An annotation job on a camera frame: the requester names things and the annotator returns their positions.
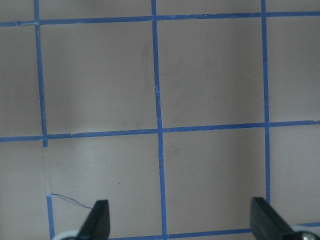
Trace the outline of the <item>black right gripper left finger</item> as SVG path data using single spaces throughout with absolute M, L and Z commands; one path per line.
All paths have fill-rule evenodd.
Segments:
M 97 200 L 81 226 L 78 240 L 108 240 L 111 232 L 109 201 Z

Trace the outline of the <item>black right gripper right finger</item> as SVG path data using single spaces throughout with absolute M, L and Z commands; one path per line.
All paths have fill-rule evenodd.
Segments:
M 299 240 L 300 234 L 263 197 L 250 200 L 250 229 L 256 240 Z

